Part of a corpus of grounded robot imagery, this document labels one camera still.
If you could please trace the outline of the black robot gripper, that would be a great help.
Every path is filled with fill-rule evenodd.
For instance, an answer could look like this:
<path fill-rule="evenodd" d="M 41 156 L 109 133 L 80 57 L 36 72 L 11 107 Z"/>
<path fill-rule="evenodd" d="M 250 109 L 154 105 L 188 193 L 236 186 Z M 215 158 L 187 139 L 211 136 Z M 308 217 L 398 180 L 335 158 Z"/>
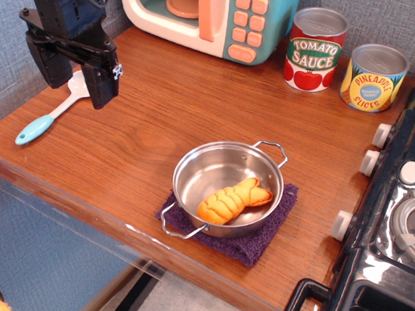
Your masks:
<path fill-rule="evenodd" d="M 71 79 L 71 62 L 81 65 L 94 109 L 119 93 L 122 65 L 116 46 L 104 32 L 108 0 L 34 0 L 24 9 L 26 42 L 44 80 L 53 89 Z"/>

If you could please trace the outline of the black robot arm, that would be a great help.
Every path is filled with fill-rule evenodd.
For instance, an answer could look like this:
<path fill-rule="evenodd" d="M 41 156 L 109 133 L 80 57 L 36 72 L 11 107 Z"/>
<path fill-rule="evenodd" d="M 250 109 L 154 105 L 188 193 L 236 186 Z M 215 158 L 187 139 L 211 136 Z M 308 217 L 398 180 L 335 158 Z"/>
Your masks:
<path fill-rule="evenodd" d="M 26 22 L 28 49 L 44 80 L 58 88 L 81 66 L 95 109 L 119 93 L 122 66 L 115 42 L 103 29 L 108 0 L 33 0 L 19 13 Z"/>

